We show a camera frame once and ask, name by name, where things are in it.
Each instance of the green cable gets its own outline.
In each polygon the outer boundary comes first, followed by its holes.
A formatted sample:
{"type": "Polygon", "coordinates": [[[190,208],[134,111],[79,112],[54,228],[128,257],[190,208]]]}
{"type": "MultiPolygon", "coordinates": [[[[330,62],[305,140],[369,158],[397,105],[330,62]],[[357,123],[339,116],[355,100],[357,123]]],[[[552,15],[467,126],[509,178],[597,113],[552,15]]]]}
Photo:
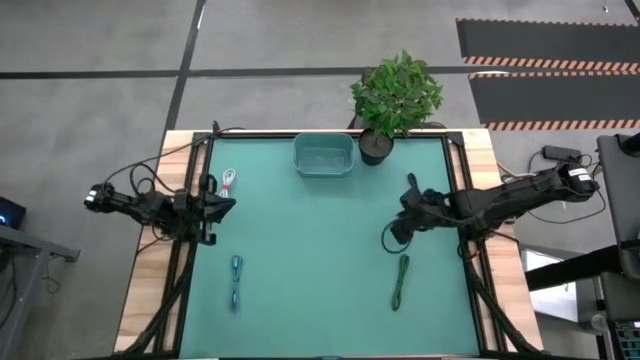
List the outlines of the green cable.
{"type": "Polygon", "coordinates": [[[402,302],[402,284],[404,283],[404,276],[409,269],[409,255],[400,256],[400,270],[398,272],[398,280],[396,280],[396,289],[393,291],[391,297],[391,308],[393,311],[400,309],[400,303],[402,302]]]}

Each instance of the potted plant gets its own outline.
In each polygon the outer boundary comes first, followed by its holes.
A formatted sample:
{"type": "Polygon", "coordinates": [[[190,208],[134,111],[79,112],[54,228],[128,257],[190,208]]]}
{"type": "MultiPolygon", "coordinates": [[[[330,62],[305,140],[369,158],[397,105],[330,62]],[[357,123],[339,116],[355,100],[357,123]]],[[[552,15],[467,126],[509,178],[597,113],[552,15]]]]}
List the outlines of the potted plant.
{"type": "Polygon", "coordinates": [[[402,50],[400,57],[382,60],[351,85],[356,116],[368,126],[358,138],[365,164],[380,164],[393,149],[394,135],[419,128],[442,104],[442,86],[425,72],[426,67],[402,50]]]}

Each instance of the black floor mat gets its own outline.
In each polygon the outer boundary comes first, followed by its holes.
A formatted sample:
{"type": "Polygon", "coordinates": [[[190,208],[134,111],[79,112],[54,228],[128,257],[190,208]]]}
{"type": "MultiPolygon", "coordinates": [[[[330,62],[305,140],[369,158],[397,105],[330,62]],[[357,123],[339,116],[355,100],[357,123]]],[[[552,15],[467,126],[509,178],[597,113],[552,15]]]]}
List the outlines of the black floor mat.
{"type": "Polygon", "coordinates": [[[635,71],[469,75],[480,122],[491,130],[640,127],[635,71]]]}
{"type": "Polygon", "coordinates": [[[640,27],[457,19],[466,63],[576,70],[640,70],[640,27]]]}

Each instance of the white cable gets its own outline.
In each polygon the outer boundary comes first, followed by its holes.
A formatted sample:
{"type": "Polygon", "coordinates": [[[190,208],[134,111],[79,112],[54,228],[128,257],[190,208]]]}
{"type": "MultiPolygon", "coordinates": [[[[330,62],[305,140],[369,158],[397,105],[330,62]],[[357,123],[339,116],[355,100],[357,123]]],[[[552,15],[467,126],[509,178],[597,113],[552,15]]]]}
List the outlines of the white cable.
{"type": "Polygon", "coordinates": [[[218,196],[229,197],[229,188],[231,188],[231,183],[235,178],[236,171],[233,169],[227,169],[222,173],[222,189],[218,192],[218,196]]]}

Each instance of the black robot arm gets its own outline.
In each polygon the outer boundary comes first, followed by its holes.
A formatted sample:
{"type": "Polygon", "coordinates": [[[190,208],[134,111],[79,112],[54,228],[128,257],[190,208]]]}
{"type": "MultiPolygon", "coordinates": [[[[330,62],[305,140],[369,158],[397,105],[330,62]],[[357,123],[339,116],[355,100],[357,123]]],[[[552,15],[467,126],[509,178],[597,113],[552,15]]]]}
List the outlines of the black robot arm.
{"type": "Polygon", "coordinates": [[[129,196],[115,191],[111,183],[91,187],[84,200],[87,209],[97,213],[119,212],[141,225],[151,225],[172,240],[195,240],[205,245],[216,243],[215,234],[208,232],[208,223],[220,223],[236,200],[217,196],[216,180],[209,175],[199,196],[178,190],[169,196],[157,191],[129,196]]]}
{"type": "Polygon", "coordinates": [[[442,194],[427,189],[420,193],[413,174],[409,174],[409,184],[411,188],[400,198],[403,210],[391,225],[391,233],[400,244],[409,242],[414,231],[435,227],[457,227],[467,240],[483,239],[509,218],[555,200],[587,201],[599,189],[587,170],[576,163],[487,190],[442,194]]]}

